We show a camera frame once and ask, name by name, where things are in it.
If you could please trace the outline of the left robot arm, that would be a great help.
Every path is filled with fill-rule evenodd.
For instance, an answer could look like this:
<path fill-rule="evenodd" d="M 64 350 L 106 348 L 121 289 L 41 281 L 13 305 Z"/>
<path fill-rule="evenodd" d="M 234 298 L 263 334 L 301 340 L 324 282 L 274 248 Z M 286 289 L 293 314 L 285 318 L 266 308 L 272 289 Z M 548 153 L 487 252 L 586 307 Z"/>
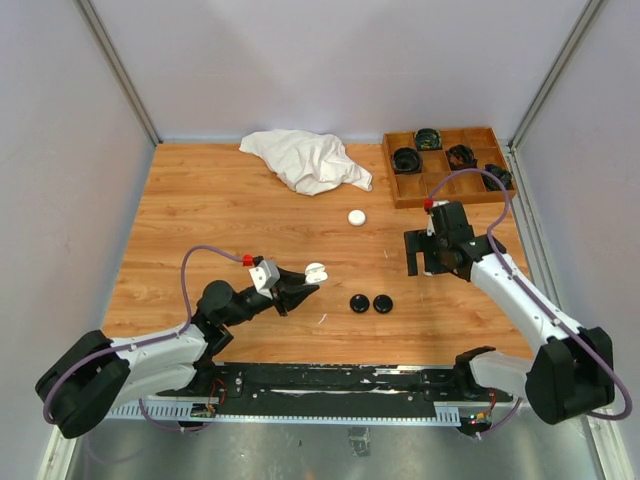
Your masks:
<path fill-rule="evenodd" d="M 134 400 L 165 391 L 207 393 L 214 383 L 208 364 L 232 341 L 230 327 L 268 309 L 288 315 L 329 277 L 320 263 L 295 273 L 271 260 L 249 275 L 252 284 L 241 291 L 224 280 L 209 283 L 181 327 L 130 338 L 100 330 L 81 336 L 35 384 L 45 420 L 73 439 Z"/>

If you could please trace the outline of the black charging case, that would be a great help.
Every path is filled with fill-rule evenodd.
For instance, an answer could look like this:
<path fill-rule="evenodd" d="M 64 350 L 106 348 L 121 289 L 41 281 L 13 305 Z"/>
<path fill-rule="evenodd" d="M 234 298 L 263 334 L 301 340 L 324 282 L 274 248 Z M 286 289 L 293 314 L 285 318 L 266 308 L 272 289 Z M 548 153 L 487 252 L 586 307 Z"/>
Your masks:
<path fill-rule="evenodd" d="M 369 310 L 370 300 L 364 294 L 356 294 L 350 298 L 349 307 L 354 313 L 362 314 Z"/>
<path fill-rule="evenodd" d="M 388 314 L 393 310 L 394 303 L 390 296 L 380 294 L 374 298 L 373 307 L 380 314 Z"/>

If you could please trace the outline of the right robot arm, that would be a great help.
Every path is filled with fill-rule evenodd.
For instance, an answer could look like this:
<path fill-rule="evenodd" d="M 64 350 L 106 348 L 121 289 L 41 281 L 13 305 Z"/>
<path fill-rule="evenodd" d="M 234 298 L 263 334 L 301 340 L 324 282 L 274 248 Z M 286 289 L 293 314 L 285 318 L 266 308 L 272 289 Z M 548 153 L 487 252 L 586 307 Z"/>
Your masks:
<path fill-rule="evenodd" d="M 426 201 L 423 230 L 404 234 L 409 275 L 451 274 L 486 294 L 525 338 L 533 359 L 478 347 L 456 358 L 455 392 L 474 400 L 503 391 L 554 425 L 610 405 L 615 398 L 613 345 L 546 298 L 493 237 L 474 233 L 459 202 Z"/>

